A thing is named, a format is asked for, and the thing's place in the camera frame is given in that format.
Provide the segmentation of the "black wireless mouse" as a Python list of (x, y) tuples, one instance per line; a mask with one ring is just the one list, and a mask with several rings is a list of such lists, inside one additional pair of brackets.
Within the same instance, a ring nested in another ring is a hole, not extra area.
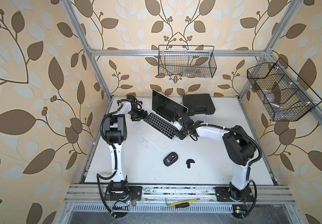
[(178, 158), (179, 156), (176, 152), (171, 152), (164, 158), (163, 163), (166, 167), (169, 167), (174, 164), (178, 160)]

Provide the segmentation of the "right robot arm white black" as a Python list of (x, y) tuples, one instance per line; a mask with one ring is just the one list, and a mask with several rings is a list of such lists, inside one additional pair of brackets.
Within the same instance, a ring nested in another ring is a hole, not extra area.
[(221, 127), (214, 124), (204, 124), (203, 121), (194, 122), (188, 114), (174, 110), (174, 126), (177, 128), (176, 136), (184, 140), (189, 136), (193, 141), (205, 137), (219, 141), (233, 162), (233, 176), (229, 184), (228, 196), (233, 201), (241, 201), (250, 193), (249, 179), (251, 166), (262, 158), (262, 151), (258, 143), (250, 137), (241, 126), (232, 128)]

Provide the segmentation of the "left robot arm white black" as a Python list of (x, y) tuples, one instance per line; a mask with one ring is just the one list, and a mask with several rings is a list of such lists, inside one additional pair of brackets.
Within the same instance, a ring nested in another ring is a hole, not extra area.
[(104, 115), (100, 123), (100, 139), (108, 145), (111, 153), (112, 174), (108, 177), (96, 174), (100, 199), (115, 219), (123, 217), (120, 212), (113, 210), (117, 207), (116, 204), (125, 203), (128, 207), (133, 196), (123, 164), (123, 142), (127, 139), (126, 115), (129, 114), (132, 121), (141, 121), (148, 117), (148, 112), (142, 109), (142, 101), (137, 100), (134, 95), (117, 100), (117, 105), (119, 107)]

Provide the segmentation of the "black mouse battery cover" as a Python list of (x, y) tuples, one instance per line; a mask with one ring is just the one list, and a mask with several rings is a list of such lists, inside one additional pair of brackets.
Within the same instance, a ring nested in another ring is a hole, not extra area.
[(191, 168), (191, 164), (194, 164), (195, 161), (193, 159), (188, 159), (186, 161), (186, 165), (187, 165), (187, 169), (190, 169)]

